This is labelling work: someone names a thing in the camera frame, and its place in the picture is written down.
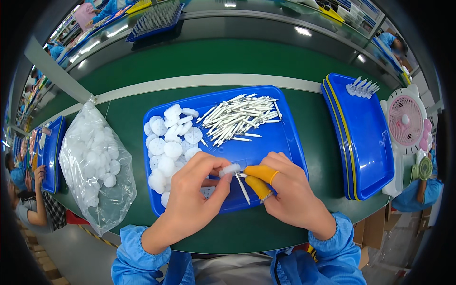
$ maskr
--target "yellow-black floor tape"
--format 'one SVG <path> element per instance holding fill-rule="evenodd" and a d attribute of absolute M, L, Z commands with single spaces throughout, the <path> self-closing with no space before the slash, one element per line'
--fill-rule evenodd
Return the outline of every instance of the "yellow-black floor tape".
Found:
<path fill-rule="evenodd" d="M 109 245 L 111 245 L 111 246 L 114 246 L 115 248 L 118 248 L 118 247 L 119 247 L 118 245 L 113 244 L 112 242 L 109 242 L 109 241 L 107 241 L 107 240 L 105 240 L 105 239 L 102 239 L 101 237 L 97 236 L 97 235 L 94 234 L 94 233 L 91 233 L 88 229 L 84 228 L 83 226 L 81 226 L 81 225 L 78 225 L 78 226 L 79 226 L 81 229 L 83 229 L 86 233 L 88 233 L 88 234 L 90 234 L 91 236 L 95 237 L 96 239 L 99 239 L 99 240 L 101 240 L 102 242 L 105 242 L 105 243 L 107 243 L 107 244 L 109 244 Z"/>

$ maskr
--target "pink fan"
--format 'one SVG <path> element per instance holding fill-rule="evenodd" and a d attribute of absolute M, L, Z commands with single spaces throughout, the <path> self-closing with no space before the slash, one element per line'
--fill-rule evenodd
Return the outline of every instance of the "pink fan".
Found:
<path fill-rule="evenodd" d="M 411 155 L 421 149 L 428 150 L 428 137 L 432 128 L 426 109 L 418 96 L 415 84 L 394 91 L 386 103 L 386 120 L 391 141 L 398 151 Z"/>

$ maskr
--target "green workbench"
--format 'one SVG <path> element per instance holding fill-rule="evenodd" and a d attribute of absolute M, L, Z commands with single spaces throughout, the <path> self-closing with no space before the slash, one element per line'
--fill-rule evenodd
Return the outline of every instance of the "green workbench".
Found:
<path fill-rule="evenodd" d="M 191 56 L 175 57 L 185 52 Z M 229 58 L 223 56 L 229 52 Z M 132 84 L 182 75 L 206 73 L 252 73 L 287 76 L 320 82 L 328 73 L 363 77 L 368 74 L 317 52 L 272 42 L 247 40 L 192 41 L 135 53 L 93 71 L 79 82 L 94 94 Z M 97 105 L 107 122 L 133 156 L 137 197 L 123 222 L 111 231 L 128 225 L 151 225 L 153 214 L 145 174 L 142 132 L 144 114 L 152 107 L 174 100 L 241 86 L 193 87 L 144 93 L 123 97 Z M 358 222 L 376 212 L 389 201 L 389 196 L 378 193 L 357 202 L 344 196 L 342 165 L 334 126 L 322 94 L 282 89 L 290 106 L 301 139 L 309 171 L 309 183 L 317 197 L 329 211 L 341 211 L 352 222 Z M 387 98 L 392 90 L 381 84 L 379 97 Z M 59 94 L 58 102 L 67 100 Z M 43 110 L 50 115 L 54 110 Z M 67 125 L 76 113 L 66 116 Z M 61 190 L 54 197 L 81 215 L 64 179 Z M 284 224 L 270 216 L 264 206 L 218 215 L 204 229 L 175 245 L 172 249 L 208 254 L 261 252 L 307 242 L 307 231 Z"/>

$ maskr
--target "clear plastic bag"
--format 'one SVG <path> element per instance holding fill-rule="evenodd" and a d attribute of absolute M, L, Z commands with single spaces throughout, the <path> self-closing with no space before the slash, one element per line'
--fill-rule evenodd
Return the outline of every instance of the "clear plastic bag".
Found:
<path fill-rule="evenodd" d="M 120 224 L 136 198 L 131 154 L 95 107 L 93 96 L 68 128 L 59 163 L 69 191 L 97 234 Z"/>

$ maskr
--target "pink shirt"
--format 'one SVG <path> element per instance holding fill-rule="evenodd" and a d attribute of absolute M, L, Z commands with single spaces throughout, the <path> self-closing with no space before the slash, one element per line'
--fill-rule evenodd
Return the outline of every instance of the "pink shirt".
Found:
<path fill-rule="evenodd" d="M 87 31 L 88 29 L 92 28 L 93 25 L 86 27 L 85 25 L 89 23 L 89 21 L 95 17 L 97 14 L 93 11 L 93 6 L 90 3 L 84 3 L 79 6 L 79 8 L 73 13 L 76 21 L 78 21 L 79 25 L 83 32 Z"/>

